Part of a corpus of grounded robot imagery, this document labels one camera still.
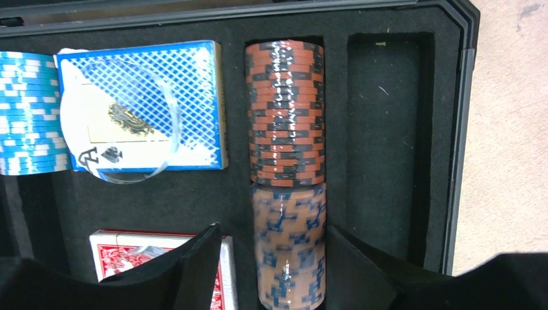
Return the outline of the tan blue poker chip roll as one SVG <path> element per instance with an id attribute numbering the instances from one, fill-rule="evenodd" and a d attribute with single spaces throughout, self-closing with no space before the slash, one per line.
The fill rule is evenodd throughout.
<path id="1" fill-rule="evenodd" d="M 266 309 L 316 309 L 326 295 L 326 185 L 253 185 L 258 298 Z"/>

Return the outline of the orange black poker chip roll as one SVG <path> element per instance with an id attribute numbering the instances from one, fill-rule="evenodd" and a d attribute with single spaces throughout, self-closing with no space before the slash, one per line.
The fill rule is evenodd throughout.
<path id="1" fill-rule="evenodd" d="M 297 40 L 245 49 L 251 180 L 301 187 L 325 180 L 324 49 Z"/>

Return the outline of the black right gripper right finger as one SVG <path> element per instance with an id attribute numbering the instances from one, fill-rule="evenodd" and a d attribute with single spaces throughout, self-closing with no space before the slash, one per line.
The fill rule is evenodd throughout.
<path id="1" fill-rule="evenodd" d="M 449 276 L 327 228 L 328 309 L 547 309 L 547 253 L 503 253 Z"/>

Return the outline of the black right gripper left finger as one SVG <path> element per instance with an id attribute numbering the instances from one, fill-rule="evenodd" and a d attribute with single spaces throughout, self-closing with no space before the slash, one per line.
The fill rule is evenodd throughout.
<path id="1" fill-rule="evenodd" d="M 183 245 L 94 284 L 33 259 L 1 259 L 1 309 L 209 309 L 219 223 Z"/>

